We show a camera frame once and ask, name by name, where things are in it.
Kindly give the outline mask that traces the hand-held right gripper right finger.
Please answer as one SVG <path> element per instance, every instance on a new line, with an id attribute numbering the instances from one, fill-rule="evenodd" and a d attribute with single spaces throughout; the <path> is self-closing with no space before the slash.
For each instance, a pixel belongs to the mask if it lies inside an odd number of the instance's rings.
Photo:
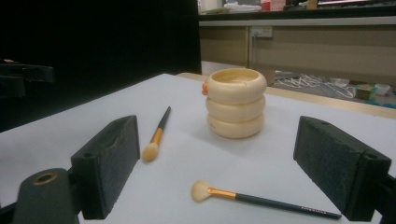
<path id="1" fill-rule="evenodd" d="M 327 121 L 301 116 L 293 159 L 348 220 L 370 221 L 378 212 L 392 221 L 389 157 Z"/>

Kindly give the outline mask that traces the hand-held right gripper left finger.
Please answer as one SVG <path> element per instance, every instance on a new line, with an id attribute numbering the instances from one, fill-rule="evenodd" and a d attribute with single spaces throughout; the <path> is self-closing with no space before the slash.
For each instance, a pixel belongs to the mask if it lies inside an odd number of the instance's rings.
<path id="1" fill-rule="evenodd" d="M 115 119 L 71 157 L 85 219 L 105 219 L 140 160 L 135 115 Z"/>

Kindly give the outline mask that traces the round-tip makeup brush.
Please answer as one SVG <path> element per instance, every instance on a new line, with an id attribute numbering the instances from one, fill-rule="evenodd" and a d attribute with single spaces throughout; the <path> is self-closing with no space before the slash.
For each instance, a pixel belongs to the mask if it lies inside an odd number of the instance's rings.
<path id="1" fill-rule="evenodd" d="M 161 142 L 162 136 L 163 136 L 163 130 L 166 126 L 166 123 L 168 121 L 169 115 L 171 112 L 171 107 L 168 106 L 166 111 L 163 114 L 162 119 L 160 120 L 154 134 L 152 135 L 152 138 L 149 142 L 149 144 L 145 147 L 143 151 L 143 160 L 145 162 L 150 162 L 156 159 L 159 151 L 159 144 Z"/>

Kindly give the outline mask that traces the fan-tip makeup brush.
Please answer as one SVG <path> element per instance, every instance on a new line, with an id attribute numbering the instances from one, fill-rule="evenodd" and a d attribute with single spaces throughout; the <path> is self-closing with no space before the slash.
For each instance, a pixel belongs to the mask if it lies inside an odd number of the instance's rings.
<path id="1" fill-rule="evenodd" d="M 283 203 L 261 197 L 246 195 L 237 192 L 231 192 L 224 189 L 216 189 L 213 188 L 204 180 L 197 180 L 192 184 L 191 197 L 195 202 L 201 203 L 212 196 L 234 200 L 242 203 L 271 207 L 278 210 L 290 211 L 290 212 L 309 215 L 313 217 L 324 217 L 333 220 L 339 220 L 342 217 L 339 214 L 322 211 L 319 209 L 310 208 L 302 205 Z"/>

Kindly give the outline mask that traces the cream ringed brush pot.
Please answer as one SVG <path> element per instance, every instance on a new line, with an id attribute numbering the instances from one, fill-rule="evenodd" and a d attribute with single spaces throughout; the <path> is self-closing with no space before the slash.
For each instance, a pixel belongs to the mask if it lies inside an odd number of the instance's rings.
<path id="1" fill-rule="evenodd" d="M 264 124 L 265 77 L 251 69 L 230 68 L 210 75 L 202 86 L 209 129 L 225 138 L 245 138 Z"/>

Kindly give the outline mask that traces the wooden table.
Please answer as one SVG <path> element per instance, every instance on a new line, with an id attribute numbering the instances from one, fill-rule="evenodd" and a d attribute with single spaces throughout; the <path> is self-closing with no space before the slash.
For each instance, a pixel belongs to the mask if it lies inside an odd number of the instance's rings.
<path id="1" fill-rule="evenodd" d="M 293 100 L 304 101 L 316 105 L 326 105 L 338 109 L 344 109 L 348 111 L 360 112 L 376 117 L 396 119 L 396 109 L 377 106 L 367 105 L 362 103 L 356 103 L 351 101 L 345 101 L 340 99 L 334 99 L 324 96 L 318 96 L 297 91 L 288 91 L 277 88 L 268 87 L 265 91 L 266 94 L 285 97 Z"/>

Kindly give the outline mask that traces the green box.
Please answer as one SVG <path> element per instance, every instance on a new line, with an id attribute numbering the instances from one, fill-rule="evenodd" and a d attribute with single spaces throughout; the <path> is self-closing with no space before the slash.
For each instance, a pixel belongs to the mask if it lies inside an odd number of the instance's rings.
<path id="1" fill-rule="evenodd" d="M 369 100 L 375 95 L 376 88 L 371 85 L 357 85 L 355 87 L 355 97 L 362 100 Z"/>

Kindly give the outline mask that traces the clear plastic container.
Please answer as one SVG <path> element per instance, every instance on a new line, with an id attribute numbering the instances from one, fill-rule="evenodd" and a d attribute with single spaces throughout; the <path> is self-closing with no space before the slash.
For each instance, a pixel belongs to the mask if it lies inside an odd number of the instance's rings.
<path id="1" fill-rule="evenodd" d="M 335 77 L 331 77 L 330 78 L 330 82 L 340 88 L 344 88 L 349 84 L 349 80 L 348 79 L 343 79 L 343 78 L 335 78 Z"/>

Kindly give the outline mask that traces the pile of white hangers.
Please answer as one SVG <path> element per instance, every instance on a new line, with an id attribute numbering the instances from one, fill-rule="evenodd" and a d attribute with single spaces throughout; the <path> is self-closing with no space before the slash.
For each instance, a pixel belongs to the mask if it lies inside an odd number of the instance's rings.
<path id="1" fill-rule="evenodd" d="M 330 77 L 315 77 L 305 74 L 277 76 L 274 87 L 344 100 L 352 99 L 356 93 L 355 88 L 349 84 L 340 88 L 330 82 Z"/>

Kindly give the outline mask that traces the white cup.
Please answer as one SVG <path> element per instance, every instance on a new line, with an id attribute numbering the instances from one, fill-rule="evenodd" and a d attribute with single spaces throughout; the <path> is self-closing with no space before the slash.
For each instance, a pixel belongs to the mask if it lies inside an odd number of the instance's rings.
<path id="1" fill-rule="evenodd" d="M 390 85 L 388 84 L 375 84 L 376 94 L 377 95 L 385 95 L 390 90 Z"/>

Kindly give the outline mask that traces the white board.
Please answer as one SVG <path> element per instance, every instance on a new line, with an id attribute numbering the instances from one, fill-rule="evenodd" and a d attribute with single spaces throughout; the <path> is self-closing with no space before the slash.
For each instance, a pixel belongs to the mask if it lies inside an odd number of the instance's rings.
<path id="1" fill-rule="evenodd" d="M 0 204 L 15 202 L 28 176 L 68 167 L 71 156 L 110 121 L 128 115 L 137 118 L 142 144 L 167 118 L 158 157 L 135 166 L 107 218 L 81 224 L 348 224 L 345 218 L 191 198 L 191 185 L 203 179 L 219 189 L 332 211 L 332 202 L 292 157 L 302 116 L 328 121 L 387 155 L 396 175 L 396 111 L 383 118 L 271 94 L 259 133 L 225 139 L 208 129 L 201 88 L 197 80 L 159 75 L 0 133 Z"/>

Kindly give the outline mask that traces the black curtain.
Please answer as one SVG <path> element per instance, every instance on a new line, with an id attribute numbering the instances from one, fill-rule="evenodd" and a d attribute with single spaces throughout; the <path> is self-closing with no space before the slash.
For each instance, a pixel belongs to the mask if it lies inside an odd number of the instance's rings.
<path id="1" fill-rule="evenodd" d="M 197 0 L 0 0 L 0 59 L 51 66 L 0 98 L 0 132 L 160 73 L 201 69 Z"/>

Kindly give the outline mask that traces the beige workbench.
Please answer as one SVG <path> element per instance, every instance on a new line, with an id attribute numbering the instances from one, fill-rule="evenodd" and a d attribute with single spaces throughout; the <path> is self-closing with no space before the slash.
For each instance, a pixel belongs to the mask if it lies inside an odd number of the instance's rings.
<path id="1" fill-rule="evenodd" d="M 199 26 L 204 61 L 396 85 L 396 5 L 201 15 Z"/>

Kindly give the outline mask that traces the red box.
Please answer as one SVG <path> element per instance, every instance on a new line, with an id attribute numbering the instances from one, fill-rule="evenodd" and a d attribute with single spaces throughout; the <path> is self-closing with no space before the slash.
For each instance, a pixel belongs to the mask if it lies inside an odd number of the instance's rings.
<path id="1" fill-rule="evenodd" d="M 264 12 L 282 11 L 285 5 L 286 0 L 261 0 L 261 7 Z"/>

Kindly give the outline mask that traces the white cloth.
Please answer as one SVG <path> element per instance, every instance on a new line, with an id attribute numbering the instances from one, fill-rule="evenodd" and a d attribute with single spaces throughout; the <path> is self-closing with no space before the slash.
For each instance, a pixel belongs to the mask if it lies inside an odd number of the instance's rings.
<path id="1" fill-rule="evenodd" d="M 261 6 L 253 6 L 253 5 L 240 5 L 238 2 L 226 3 L 224 7 L 230 13 L 250 13 L 250 12 L 259 12 L 262 10 Z"/>

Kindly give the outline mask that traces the white wall socket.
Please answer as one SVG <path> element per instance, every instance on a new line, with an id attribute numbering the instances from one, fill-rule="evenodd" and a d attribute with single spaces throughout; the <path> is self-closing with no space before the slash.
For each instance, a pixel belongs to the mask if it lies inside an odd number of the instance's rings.
<path id="1" fill-rule="evenodd" d="M 273 27 L 272 26 L 252 26 L 250 28 L 250 34 L 254 37 L 272 38 Z"/>

